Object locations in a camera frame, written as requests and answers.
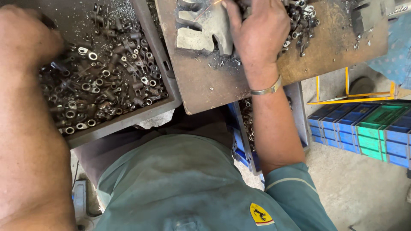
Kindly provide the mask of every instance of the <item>ferrari logo patch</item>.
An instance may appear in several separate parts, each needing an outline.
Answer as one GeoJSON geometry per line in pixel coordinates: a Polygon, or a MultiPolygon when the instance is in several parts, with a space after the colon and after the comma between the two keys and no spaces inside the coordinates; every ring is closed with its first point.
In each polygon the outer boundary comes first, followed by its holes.
{"type": "Polygon", "coordinates": [[[268,212],[265,211],[259,205],[251,203],[250,212],[257,226],[269,225],[274,223],[270,214],[268,214],[268,212]]]}

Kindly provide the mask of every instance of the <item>metal bangle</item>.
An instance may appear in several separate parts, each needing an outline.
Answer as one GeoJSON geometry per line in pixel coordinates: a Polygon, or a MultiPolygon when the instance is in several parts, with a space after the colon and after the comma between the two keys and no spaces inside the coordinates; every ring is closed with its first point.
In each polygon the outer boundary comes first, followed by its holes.
{"type": "Polygon", "coordinates": [[[274,83],[272,87],[267,88],[265,90],[261,90],[261,91],[251,90],[251,94],[252,95],[265,95],[268,93],[275,93],[280,88],[280,85],[281,85],[281,75],[279,76],[278,80],[274,83]]]}

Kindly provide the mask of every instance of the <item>shirt sleeve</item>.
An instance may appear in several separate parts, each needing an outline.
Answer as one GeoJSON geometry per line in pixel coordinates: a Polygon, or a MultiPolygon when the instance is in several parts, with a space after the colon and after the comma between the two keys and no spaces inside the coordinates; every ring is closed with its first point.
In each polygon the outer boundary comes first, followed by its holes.
{"type": "Polygon", "coordinates": [[[328,217],[304,163],[271,171],[265,178],[269,194],[304,231],[337,230],[328,217]]]}

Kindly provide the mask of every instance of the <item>concrete floor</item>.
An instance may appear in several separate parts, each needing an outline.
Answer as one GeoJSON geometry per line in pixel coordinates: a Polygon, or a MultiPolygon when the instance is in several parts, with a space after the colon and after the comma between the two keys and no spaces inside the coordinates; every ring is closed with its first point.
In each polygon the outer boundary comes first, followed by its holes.
{"type": "MultiPolygon", "coordinates": [[[[373,79],[375,92],[389,91],[390,81],[365,63],[351,67],[349,73],[351,81],[360,76],[373,79]]],[[[320,81],[321,99],[340,96],[345,89],[344,69],[322,75],[320,81]]],[[[305,103],[315,98],[315,78],[303,81],[302,88],[305,103]]],[[[305,105],[306,115],[320,107],[305,105]]],[[[73,156],[73,176],[76,163],[73,156]]],[[[339,231],[349,230],[350,225],[357,231],[411,230],[411,204],[406,202],[411,180],[406,177],[405,168],[314,142],[307,153],[307,165],[321,202],[339,231]]],[[[237,162],[236,166],[248,185],[263,189],[259,177],[250,173],[242,163],[237,162]]],[[[85,177],[81,166],[78,175],[85,177]]],[[[98,203],[90,188],[89,211],[97,214],[98,203]]]]}

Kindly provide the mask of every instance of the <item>yellow metal frame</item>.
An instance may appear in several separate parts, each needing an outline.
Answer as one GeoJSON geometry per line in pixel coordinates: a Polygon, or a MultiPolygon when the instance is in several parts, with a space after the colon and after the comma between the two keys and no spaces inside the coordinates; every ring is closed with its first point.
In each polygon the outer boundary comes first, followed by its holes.
{"type": "Polygon", "coordinates": [[[398,85],[396,85],[394,82],[391,82],[390,91],[350,95],[350,76],[348,75],[348,67],[346,67],[345,68],[345,94],[346,95],[335,98],[335,99],[320,101],[320,76],[317,76],[316,78],[317,78],[316,80],[317,82],[317,101],[308,103],[310,105],[340,104],[340,103],[351,103],[351,102],[369,102],[369,101],[397,99],[396,92],[398,90],[398,85]],[[377,96],[377,95],[381,97],[371,97],[371,98],[364,98],[364,99],[348,99],[349,97],[377,96]]]}

